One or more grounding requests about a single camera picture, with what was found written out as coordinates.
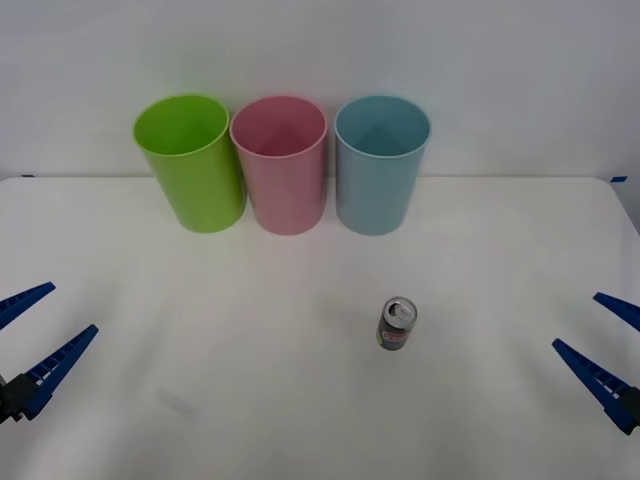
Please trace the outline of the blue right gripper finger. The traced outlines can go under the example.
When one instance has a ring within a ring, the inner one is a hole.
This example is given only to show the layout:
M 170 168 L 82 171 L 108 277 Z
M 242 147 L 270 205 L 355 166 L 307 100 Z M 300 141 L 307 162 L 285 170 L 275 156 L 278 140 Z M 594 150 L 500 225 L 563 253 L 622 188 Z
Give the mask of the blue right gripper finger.
M 640 307 L 616 297 L 598 292 L 593 296 L 593 300 L 618 318 L 629 324 L 636 331 L 640 331 Z
M 616 427 L 631 435 L 639 426 L 639 389 L 592 362 L 561 339 L 555 339 L 552 346 Z

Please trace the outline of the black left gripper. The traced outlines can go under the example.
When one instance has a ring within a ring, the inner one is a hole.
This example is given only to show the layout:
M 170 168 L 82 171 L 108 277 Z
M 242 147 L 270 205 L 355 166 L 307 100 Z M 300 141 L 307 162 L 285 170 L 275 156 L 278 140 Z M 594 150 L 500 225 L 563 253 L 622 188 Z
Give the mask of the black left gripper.
M 47 282 L 0 301 L 0 329 L 55 290 Z M 33 420 L 90 345 L 99 329 L 90 325 L 54 353 L 8 383 L 0 376 L 0 423 L 12 418 Z

